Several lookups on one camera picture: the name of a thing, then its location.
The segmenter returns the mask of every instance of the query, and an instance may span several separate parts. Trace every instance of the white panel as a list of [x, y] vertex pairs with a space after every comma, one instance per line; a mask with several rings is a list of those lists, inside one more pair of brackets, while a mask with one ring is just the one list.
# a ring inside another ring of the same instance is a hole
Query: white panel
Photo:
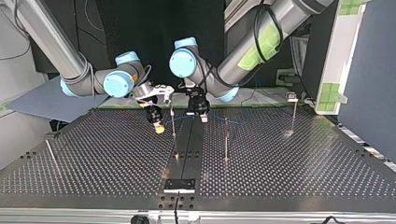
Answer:
[[[0, 59], [20, 55], [28, 48], [27, 40], [7, 19], [9, 10], [0, 7]], [[0, 104], [20, 96], [44, 83], [42, 74], [35, 71], [32, 51], [12, 59], [0, 60]]]
[[0, 118], [0, 170], [43, 141], [48, 119], [18, 112]]

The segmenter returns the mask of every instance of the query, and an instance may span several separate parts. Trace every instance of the metal post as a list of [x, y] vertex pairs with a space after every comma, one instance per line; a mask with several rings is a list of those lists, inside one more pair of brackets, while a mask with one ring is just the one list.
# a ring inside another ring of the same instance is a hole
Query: metal post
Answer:
[[49, 149], [50, 158], [56, 160], [55, 155], [52, 152], [52, 147], [50, 146], [50, 141], [48, 139], [46, 139], [46, 144], [47, 144], [47, 148]]
[[224, 153], [224, 158], [225, 158], [225, 160], [227, 161], [228, 160], [228, 136], [229, 136], [229, 122], [228, 122], [228, 119], [227, 118], [225, 118], [225, 140], [224, 140], [224, 142], [225, 142], [225, 147], [224, 147], [224, 149], [225, 149], [225, 153]]

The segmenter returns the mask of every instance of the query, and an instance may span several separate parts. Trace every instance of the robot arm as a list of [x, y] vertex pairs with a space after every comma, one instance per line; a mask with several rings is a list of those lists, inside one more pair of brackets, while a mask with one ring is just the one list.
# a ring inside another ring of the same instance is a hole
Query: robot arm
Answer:
[[244, 78], [258, 64], [265, 63], [277, 54], [277, 48], [283, 39], [308, 17], [323, 11], [332, 1], [275, 1], [271, 8], [267, 8], [271, 13], [264, 14], [258, 20], [257, 36], [253, 29], [246, 34], [219, 68], [200, 57], [195, 38], [178, 40], [169, 62], [171, 71], [175, 76], [194, 83], [195, 88], [209, 92], [222, 102], [230, 102], [238, 93]]
[[161, 132], [162, 114], [157, 106], [156, 95], [164, 95], [169, 103], [173, 93], [171, 87], [151, 87], [147, 74], [137, 54], [129, 51], [116, 58], [117, 68], [93, 71], [92, 65], [79, 53], [67, 38], [61, 26], [54, 19], [42, 0], [3, 0], [5, 5], [17, 13], [26, 32], [47, 55], [56, 67], [63, 92], [68, 96], [108, 94], [121, 98], [134, 91], [138, 102], [148, 111], [148, 121], [159, 127]]

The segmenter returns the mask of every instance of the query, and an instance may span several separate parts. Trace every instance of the perforated metal table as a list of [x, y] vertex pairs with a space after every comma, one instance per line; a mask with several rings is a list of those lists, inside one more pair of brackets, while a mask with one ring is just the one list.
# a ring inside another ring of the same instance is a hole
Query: perforated metal table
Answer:
[[[177, 209], [396, 213], [396, 174], [322, 116], [291, 107], [176, 113], [156, 134], [140, 110], [93, 110], [0, 171], [0, 207], [174, 210], [166, 179], [195, 179]], [[225, 130], [229, 126], [228, 158]]]

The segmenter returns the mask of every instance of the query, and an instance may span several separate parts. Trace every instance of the green tape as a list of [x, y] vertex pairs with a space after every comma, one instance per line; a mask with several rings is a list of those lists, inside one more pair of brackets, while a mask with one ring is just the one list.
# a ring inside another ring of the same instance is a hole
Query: green tape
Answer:
[[[269, 25], [259, 36], [260, 49], [262, 50], [262, 54], [266, 60], [269, 60], [276, 55], [276, 46], [279, 44], [279, 40], [279, 33], [273, 24]], [[256, 45], [254, 45], [238, 63], [238, 67], [251, 71], [259, 63], [263, 63], [263, 61], [257, 51]]]
[[341, 16], [358, 15], [361, 4], [361, 0], [342, 0], [338, 14]]
[[339, 83], [323, 83], [319, 102], [318, 111], [334, 111], [338, 103], [340, 84]]

